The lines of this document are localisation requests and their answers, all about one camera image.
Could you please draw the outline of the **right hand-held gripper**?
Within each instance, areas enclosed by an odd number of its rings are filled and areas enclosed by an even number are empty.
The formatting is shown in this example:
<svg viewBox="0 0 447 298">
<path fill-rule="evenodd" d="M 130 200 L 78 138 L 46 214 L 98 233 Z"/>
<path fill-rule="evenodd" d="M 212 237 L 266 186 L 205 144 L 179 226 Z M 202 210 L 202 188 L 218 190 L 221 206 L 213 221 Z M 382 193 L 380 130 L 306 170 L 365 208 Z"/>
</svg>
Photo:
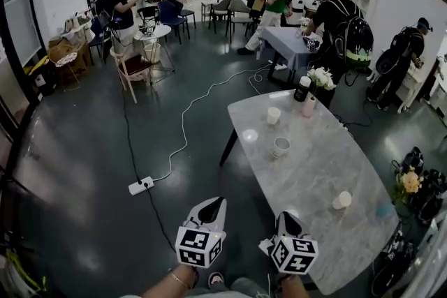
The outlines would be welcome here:
<svg viewBox="0 0 447 298">
<path fill-rule="evenodd" d="M 308 227 L 289 211 L 278 215 L 276 236 L 264 239 L 258 247 L 283 274 L 305 275 L 318 257 L 318 243 L 310 237 Z"/>
</svg>

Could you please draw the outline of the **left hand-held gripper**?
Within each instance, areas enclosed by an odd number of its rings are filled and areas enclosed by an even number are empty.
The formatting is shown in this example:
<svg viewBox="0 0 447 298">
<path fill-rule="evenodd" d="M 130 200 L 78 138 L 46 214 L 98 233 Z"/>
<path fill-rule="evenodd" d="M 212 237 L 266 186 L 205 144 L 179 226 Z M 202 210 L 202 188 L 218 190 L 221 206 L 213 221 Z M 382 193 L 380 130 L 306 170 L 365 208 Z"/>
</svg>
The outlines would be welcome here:
<svg viewBox="0 0 447 298">
<path fill-rule="evenodd" d="M 223 250 L 227 200 L 210 198 L 194 206 L 177 231 L 175 251 L 180 264 L 209 268 Z"/>
</svg>

